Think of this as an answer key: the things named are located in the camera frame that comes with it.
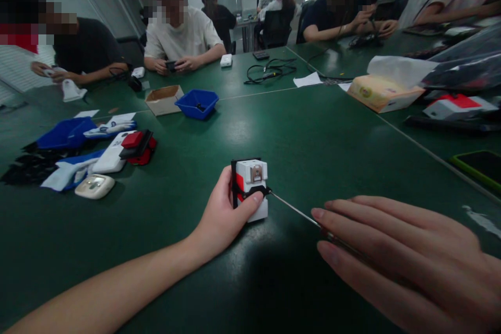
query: blue plastic box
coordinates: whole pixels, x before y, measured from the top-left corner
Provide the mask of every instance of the blue plastic box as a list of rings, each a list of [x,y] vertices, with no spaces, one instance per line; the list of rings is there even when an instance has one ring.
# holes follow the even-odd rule
[[[96,125],[90,117],[63,120],[37,140],[40,149],[78,149],[86,140],[84,132]]]
[[[204,120],[212,112],[218,100],[218,95],[213,91],[191,90],[179,99],[175,105],[186,116]],[[203,108],[203,111],[197,107],[198,104]]]

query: red plastic part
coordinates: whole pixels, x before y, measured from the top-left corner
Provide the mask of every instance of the red plastic part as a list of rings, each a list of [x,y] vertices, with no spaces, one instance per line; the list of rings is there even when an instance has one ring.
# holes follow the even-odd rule
[[[134,149],[138,147],[139,143],[141,142],[141,139],[142,139],[142,132],[135,132],[129,134],[127,137],[125,137],[124,141],[122,142],[122,147],[124,149]]]

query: cardboard box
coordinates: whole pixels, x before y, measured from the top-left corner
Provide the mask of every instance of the cardboard box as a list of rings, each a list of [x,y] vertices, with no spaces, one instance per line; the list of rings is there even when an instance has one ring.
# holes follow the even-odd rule
[[[383,77],[367,75],[355,78],[348,94],[371,110],[385,113],[409,107],[424,91],[419,86],[403,89]]]
[[[146,105],[155,116],[167,115],[181,112],[181,109],[174,103],[183,97],[181,86],[167,86],[162,89],[153,90],[145,99]]]

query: sleeve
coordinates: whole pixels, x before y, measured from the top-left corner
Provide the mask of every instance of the sleeve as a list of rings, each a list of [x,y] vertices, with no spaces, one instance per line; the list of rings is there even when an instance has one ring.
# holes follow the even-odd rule
[[[212,20],[207,17],[208,22],[205,24],[204,39],[205,43],[209,49],[215,47],[216,44],[223,44],[223,41],[219,37]]]
[[[127,63],[122,53],[120,52],[120,47],[118,46],[118,42],[116,41],[113,34],[111,34],[111,31],[105,25],[103,25],[102,27],[101,43],[103,44],[104,50],[106,51],[106,55],[108,56],[110,64]]]
[[[160,40],[158,39],[154,23],[150,23],[148,25],[148,28],[146,29],[146,37],[147,42],[145,48],[145,57],[153,57],[155,59],[165,58],[166,53],[163,50]]]

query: white paper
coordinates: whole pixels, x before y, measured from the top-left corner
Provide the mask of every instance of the white paper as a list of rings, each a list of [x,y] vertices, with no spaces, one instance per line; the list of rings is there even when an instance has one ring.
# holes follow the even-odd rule
[[[80,113],[78,113],[75,118],[77,117],[94,117],[97,113],[99,112],[99,110],[94,110],[94,111],[82,111]]]
[[[310,85],[318,85],[321,84],[322,81],[318,76],[318,73],[312,73],[305,78],[294,78],[294,84],[297,87],[310,86]]]
[[[112,122],[120,124],[120,123],[125,123],[125,122],[128,122],[128,121],[131,121],[134,118],[135,115],[136,115],[135,112],[131,112],[131,113],[128,113],[128,114],[123,114],[123,115],[116,115],[116,116],[112,117],[110,119],[110,121],[108,121],[104,126],[105,127],[111,127],[111,123]]]
[[[367,72],[384,77],[405,89],[419,84],[440,63],[399,56],[375,56],[369,63]]]
[[[348,83],[340,83],[338,85],[341,89],[343,89],[343,91],[348,91],[350,89],[350,86],[351,86],[351,82],[348,82]]]

